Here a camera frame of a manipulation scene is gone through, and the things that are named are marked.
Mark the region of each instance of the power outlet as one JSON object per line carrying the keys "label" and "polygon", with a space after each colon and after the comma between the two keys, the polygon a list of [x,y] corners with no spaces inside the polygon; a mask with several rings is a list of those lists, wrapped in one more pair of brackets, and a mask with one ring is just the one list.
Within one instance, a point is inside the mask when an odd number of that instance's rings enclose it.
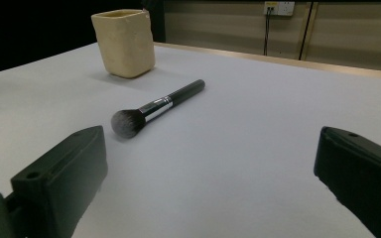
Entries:
{"label": "power outlet", "polygon": [[278,3],[279,2],[265,2],[264,6],[264,15],[267,15],[268,9],[271,9],[271,15],[278,14]]}
{"label": "power outlet", "polygon": [[279,2],[277,15],[293,16],[294,10],[295,10],[295,2]]}
{"label": "power outlet", "polygon": [[265,2],[264,15],[267,15],[268,9],[271,10],[271,15],[293,16],[295,2]]}

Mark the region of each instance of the black brush handle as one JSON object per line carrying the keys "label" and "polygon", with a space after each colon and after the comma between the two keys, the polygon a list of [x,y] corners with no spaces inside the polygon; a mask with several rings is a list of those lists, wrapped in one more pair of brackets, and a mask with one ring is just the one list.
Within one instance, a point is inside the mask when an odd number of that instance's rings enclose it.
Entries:
{"label": "black brush handle", "polygon": [[173,105],[175,107],[182,102],[186,101],[188,98],[194,96],[195,94],[201,92],[205,87],[205,82],[202,79],[198,79],[197,81],[185,86],[168,96],[172,99]]}

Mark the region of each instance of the wall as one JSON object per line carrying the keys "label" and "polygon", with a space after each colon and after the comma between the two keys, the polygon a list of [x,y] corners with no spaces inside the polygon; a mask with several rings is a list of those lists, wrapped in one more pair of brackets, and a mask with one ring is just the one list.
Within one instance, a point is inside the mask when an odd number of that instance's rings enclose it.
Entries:
{"label": "wall", "polygon": [[[298,59],[307,2],[270,20],[268,56]],[[165,1],[167,43],[263,55],[264,2]],[[381,3],[325,3],[314,9],[303,59],[381,69]]]}

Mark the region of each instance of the cup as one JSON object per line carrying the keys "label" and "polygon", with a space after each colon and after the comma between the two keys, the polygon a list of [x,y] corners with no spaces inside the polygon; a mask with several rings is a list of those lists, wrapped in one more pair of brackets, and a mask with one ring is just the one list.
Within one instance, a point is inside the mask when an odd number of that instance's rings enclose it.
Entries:
{"label": "cup", "polygon": [[105,69],[125,78],[137,77],[155,65],[148,12],[123,9],[91,15]]}

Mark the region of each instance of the brush bristles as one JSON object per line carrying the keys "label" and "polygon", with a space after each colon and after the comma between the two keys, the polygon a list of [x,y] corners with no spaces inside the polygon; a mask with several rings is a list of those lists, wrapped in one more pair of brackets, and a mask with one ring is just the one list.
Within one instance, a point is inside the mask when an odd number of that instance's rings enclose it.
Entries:
{"label": "brush bristles", "polygon": [[123,138],[134,137],[145,125],[145,117],[138,109],[118,111],[111,119],[113,131]]}

